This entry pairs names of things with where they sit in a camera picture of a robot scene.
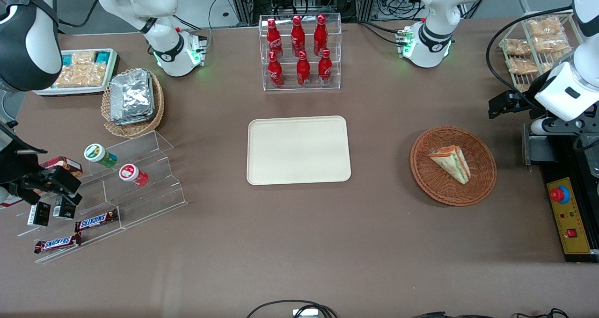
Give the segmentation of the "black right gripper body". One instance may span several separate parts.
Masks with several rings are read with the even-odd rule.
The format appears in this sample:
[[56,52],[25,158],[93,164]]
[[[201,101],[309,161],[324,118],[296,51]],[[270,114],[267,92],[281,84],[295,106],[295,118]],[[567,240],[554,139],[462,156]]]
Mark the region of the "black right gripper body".
[[36,148],[20,139],[9,125],[1,127],[0,183],[9,190],[9,184],[17,186],[32,182],[36,188],[47,184],[45,169],[39,165],[38,155],[47,150]]

